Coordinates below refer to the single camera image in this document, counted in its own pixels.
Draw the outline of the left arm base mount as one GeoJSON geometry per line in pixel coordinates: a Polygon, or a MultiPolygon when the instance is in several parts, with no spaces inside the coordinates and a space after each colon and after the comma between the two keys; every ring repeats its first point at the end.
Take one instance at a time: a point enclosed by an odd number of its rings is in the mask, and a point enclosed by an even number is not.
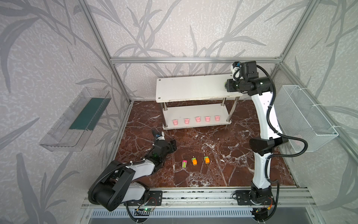
{"type": "Polygon", "coordinates": [[[131,205],[145,205],[145,206],[161,206],[163,199],[163,191],[161,190],[150,190],[145,192],[143,197],[131,203],[131,205]]]}

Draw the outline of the orange toy car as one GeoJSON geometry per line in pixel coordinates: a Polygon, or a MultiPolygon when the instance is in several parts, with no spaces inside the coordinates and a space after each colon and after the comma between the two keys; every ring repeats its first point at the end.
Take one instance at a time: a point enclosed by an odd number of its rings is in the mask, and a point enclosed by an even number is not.
{"type": "Polygon", "coordinates": [[[196,165],[198,164],[197,159],[196,159],[195,157],[192,158],[192,164],[193,164],[194,166],[196,166],[196,165]]]}
{"type": "Polygon", "coordinates": [[[209,164],[210,163],[210,158],[208,156],[205,156],[204,161],[205,161],[206,164],[209,164]]]}

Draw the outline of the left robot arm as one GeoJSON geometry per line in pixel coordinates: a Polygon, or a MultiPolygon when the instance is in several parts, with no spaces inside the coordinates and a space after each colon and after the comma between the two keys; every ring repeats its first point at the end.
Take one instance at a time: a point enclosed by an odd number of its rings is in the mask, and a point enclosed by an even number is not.
{"type": "Polygon", "coordinates": [[[127,201],[148,201],[149,188],[134,180],[158,172],[176,150],[176,140],[159,139],[140,161],[112,161],[89,188],[89,202],[113,211],[127,201]]]}

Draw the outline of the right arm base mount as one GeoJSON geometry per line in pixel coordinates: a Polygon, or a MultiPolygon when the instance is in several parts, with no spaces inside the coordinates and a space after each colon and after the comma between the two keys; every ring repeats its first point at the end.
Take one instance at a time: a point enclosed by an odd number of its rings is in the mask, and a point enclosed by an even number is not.
{"type": "Polygon", "coordinates": [[[267,196],[257,197],[252,190],[237,190],[232,195],[238,205],[271,207],[276,204],[271,193],[267,196]]]}

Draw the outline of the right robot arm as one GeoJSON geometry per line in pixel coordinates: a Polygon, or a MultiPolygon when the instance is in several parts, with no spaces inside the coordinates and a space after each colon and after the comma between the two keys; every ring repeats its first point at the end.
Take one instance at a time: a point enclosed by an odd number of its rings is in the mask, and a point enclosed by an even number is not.
{"type": "Polygon", "coordinates": [[[271,197],[269,156],[276,146],[287,140],[279,136],[280,132],[272,97],[276,91],[268,73],[256,61],[234,62],[231,65],[232,78],[225,83],[227,92],[248,94],[256,108],[260,125],[260,137],[249,140],[254,152],[254,177],[249,192],[253,204],[262,204],[271,197]]]}

